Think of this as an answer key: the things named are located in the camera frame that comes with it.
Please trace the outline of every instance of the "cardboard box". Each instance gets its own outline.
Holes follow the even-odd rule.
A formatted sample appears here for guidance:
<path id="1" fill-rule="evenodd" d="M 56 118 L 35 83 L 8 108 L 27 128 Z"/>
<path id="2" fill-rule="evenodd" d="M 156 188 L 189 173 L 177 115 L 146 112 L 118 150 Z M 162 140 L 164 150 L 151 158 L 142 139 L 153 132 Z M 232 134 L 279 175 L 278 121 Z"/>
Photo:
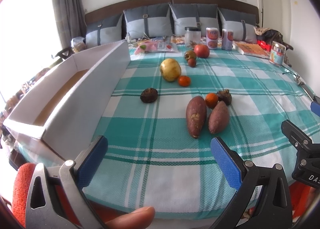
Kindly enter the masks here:
<path id="1" fill-rule="evenodd" d="M 62 164 L 92 141 L 130 55 L 126 41 L 76 53 L 43 76 L 4 125 L 26 149 Z"/>

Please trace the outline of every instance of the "plastic bag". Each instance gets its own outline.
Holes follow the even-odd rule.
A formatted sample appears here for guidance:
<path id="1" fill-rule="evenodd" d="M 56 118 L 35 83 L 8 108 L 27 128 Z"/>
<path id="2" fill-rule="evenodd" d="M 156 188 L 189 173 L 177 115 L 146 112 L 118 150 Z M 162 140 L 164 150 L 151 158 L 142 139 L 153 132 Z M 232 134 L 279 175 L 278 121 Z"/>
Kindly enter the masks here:
<path id="1" fill-rule="evenodd" d="M 71 49 L 73 52 L 80 52 L 87 48 L 83 40 L 83 37 L 76 37 L 71 40 Z"/>
<path id="2" fill-rule="evenodd" d="M 134 54 L 153 52 L 179 52 L 177 45 L 171 42 L 146 41 L 139 44 Z"/>

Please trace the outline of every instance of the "curtain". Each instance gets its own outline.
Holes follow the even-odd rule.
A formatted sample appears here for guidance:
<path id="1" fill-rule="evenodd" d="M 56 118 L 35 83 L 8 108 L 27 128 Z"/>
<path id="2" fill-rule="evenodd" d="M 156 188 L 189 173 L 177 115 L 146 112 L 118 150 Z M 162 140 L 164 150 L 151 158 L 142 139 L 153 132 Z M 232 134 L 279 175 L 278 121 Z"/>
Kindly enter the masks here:
<path id="1" fill-rule="evenodd" d="M 81 0 L 52 0 L 54 16 L 62 48 L 71 44 L 71 39 L 86 35 L 84 9 Z"/>

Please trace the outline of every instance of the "brown headboard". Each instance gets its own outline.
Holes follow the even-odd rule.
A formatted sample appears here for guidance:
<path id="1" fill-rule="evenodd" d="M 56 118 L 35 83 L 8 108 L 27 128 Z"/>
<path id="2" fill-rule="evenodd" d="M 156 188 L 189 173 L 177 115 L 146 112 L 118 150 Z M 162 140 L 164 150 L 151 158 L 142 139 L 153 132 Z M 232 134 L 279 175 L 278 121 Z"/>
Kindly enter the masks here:
<path id="1" fill-rule="evenodd" d="M 220 8 L 236 10 L 243 13 L 254 14 L 256 23 L 259 23 L 259 9 L 256 6 L 237 0 L 172 0 L 174 4 L 217 4 Z"/>
<path id="2" fill-rule="evenodd" d="M 163 3 L 171 3 L 171 0 L 126 0 L 87 13 L 84 16 L 84 20 L 88 25 L 106 17 L 122 13 L 123 10 Z"/>

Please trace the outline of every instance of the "glass jar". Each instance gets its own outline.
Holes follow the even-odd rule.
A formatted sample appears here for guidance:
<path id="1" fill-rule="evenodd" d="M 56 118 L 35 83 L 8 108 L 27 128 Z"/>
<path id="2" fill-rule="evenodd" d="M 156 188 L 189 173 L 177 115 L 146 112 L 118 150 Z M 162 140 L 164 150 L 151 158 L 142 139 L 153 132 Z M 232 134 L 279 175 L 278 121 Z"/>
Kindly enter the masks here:
<path id="1" fill-rule="evenodd" d="M 186 47 L 194 48 L 201 43 L 201 29 L 197 27 L 185 27 L 184 44 Z"/>

